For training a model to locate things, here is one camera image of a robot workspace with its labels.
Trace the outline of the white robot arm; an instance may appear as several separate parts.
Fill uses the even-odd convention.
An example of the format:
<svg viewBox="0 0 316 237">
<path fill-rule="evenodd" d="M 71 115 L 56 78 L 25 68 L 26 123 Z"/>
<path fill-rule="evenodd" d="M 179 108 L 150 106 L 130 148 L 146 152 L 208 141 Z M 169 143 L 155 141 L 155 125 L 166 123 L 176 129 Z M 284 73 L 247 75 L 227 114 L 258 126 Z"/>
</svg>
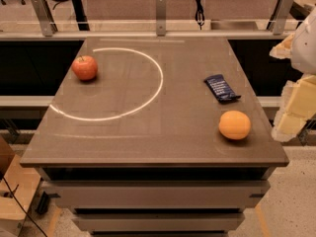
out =
<svg viewBox="0 0 316 237">
<path fill-rule="evenodd" d="M 296 82 L 285 83 L 274 120 L 273 139 L 287 142 L 316 115 L 316 8 L 293 34 L 272 48 L 270 56 L 289 58 L 291 66 L 302 73 Z"/>
</svg>

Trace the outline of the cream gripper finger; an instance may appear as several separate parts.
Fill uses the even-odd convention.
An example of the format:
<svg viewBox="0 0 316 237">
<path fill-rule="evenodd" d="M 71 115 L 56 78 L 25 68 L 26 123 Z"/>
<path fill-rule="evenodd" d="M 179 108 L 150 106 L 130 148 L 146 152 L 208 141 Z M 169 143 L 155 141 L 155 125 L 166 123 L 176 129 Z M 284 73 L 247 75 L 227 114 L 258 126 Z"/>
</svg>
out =
<svg viewBox="0 0 316 237">
<path fill-rule="evenodd" d="M 274 119 L 273 139 L 279 142 L 291 140 L 315 115 L 316 76 L 303 75 L 296 82 L 287 81 Z"/>
<path fill-rule="evenodd" d="M 290 34 L 270 51 L 270 56 L 277 59 L 291 58 L 291 46 L 294 34 Z"/>
</svg>

